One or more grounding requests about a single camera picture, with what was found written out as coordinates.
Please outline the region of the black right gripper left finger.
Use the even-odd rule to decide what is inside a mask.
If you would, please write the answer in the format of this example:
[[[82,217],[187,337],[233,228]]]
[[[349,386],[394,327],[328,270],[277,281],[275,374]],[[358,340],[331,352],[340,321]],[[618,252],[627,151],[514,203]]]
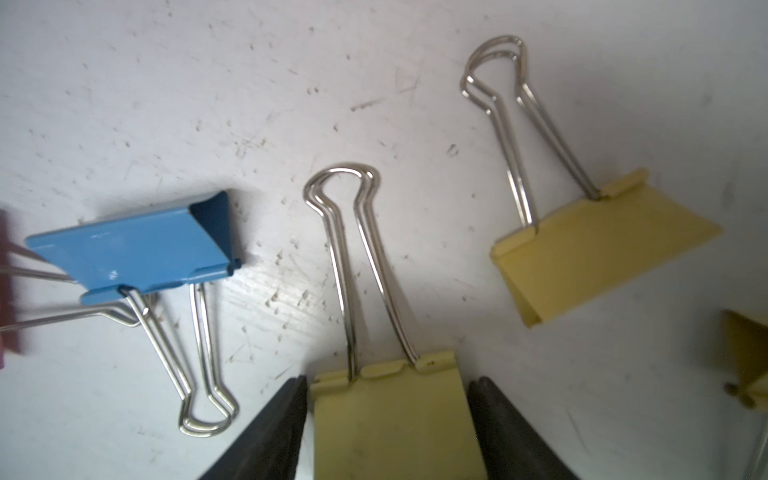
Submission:
[[[204,479],[293,479],[308,411],[304,375],[288,379]]]

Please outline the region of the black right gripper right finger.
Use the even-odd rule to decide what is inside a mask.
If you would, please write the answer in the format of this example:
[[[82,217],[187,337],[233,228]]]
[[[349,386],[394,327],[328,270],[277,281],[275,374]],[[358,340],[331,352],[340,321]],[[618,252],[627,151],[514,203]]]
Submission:
[[[467,399],[490,479],[577,477],[490,378],[470,382]]]

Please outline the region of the yellow binder clip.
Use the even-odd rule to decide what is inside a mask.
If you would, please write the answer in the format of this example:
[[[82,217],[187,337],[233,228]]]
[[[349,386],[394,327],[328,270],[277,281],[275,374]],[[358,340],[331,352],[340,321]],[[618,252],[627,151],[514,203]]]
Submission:
[[[767,316],[750,316],[733,309],[722,312],[728,353],[734,359],[738,381],[725,392],[748,410],[761,412],[764,423],[755,442],[743,479],[761,479],[767,467]]]
[[[545,217],[535,211],[505,103],[475,74],[498,58],[514,64],[517,103],[584,193]],[[721,233],[716,223],[650,186],[645,169],[597,187],[536,98],[520,37],[500,35],[477,47],[460,88],[490,118],[507,164],[521,228],[497,241],[490,258],[526,326],[550,321]]]
[[[360,181],[353,209],[368,262],[404,358],[362,366],[354,280],[344,224],[324,192],[335,174]],[[323,220],[344,321],[347,366],[316,375],[309,387],[317,479],[485,479],[488,476],[454,351],[420,354],[408,338],[386,270],[372,204],[377,171],[341,163],[305,184],[305,203]]]

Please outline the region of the blue binder clip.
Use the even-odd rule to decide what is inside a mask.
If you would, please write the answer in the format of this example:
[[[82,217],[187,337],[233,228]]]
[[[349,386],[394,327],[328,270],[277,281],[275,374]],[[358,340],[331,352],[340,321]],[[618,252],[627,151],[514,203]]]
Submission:
[[[231,425],[239,405],[219,376],[205,295],[207,283],[232,276],[242,265],[233,246],[227,191],[34,234],[25,245],[84,287],[82,304],[128,303],[180,397],[182,433],[209,438]],[[144,298],[179,287],[189,291],[205,395],[223,416],[218,422],[192,415],[194,385]]]

